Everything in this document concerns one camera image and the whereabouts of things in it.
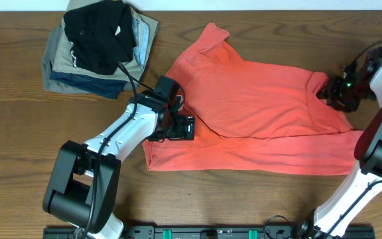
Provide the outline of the coral red t-shirt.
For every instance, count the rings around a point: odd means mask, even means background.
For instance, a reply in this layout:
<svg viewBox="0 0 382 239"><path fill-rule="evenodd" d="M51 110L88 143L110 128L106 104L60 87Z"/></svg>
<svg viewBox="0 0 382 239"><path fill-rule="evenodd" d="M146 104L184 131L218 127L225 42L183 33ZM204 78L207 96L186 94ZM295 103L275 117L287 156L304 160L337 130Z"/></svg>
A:
<svg viewBox="0 0 382 239"><path fill-rule="evenodd" d="M228 35L209 23L168 71L184 88L195 137L144 142L148 170L348 174L361 132L317 97L327 75L244 60Z"/></svg>

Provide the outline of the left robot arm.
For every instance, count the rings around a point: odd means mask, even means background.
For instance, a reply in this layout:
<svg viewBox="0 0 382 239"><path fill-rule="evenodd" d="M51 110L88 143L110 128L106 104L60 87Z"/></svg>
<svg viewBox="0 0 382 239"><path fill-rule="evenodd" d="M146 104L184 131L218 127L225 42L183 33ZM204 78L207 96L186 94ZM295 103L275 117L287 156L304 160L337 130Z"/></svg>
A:
<svg viewBox="0 0 382 239"><path fill-rule="evenodd" d="M72 238L120 238L124 225L113 208L122 162L140 144L192 141L195 119L180 113L185 91L161 76L154 88L135 93L125 112L85 143L59 150L43 198L43 210L75 226Z"/></svg>

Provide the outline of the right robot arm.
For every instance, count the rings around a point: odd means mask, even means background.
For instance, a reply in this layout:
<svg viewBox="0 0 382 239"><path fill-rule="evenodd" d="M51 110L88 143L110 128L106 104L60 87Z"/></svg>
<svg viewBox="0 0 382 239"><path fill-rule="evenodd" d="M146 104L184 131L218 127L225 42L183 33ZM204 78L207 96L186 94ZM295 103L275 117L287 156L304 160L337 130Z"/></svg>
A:
<svg viewBox="0 0 382 239"><path fill-rule="evenodd" d="M365 57L344 68L318 93L329 106L354 112L362 99L378 102L380 110L358 139L355 166L334 194L296 226L293 238L374 238L370 226L353 226L355 216L382 191L382 41L360 52Z"/></svg>

